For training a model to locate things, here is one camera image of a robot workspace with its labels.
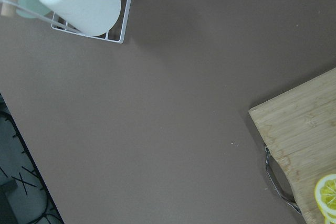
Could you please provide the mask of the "pastel cup rack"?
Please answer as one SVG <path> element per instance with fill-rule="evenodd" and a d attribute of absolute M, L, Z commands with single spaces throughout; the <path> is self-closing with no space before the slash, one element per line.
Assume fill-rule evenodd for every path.
<path fill-rule="evenodd" d="M 121 44 L 130 5 L 131 0 L 18 0 L 15 16 L 36 18 L 55 30 Z"/>

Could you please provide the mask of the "bamboo cutting board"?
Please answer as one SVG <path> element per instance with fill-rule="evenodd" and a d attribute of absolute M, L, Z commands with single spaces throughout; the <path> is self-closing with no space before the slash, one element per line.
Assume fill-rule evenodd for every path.
<path fill-rule="evenodd" d="M 335 173 L 335 69 L 249 109 L 306 223 L 324 223 L 316 183 Z"/>

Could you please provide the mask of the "lemon slice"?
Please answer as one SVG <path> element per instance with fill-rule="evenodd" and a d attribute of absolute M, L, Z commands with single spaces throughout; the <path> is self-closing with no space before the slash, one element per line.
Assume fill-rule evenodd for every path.
<path fill-rule="evenodd" d="M 316 183 L 314 197 L 324 223 L 335 223 L 335 174 L 326 175 Z"/>

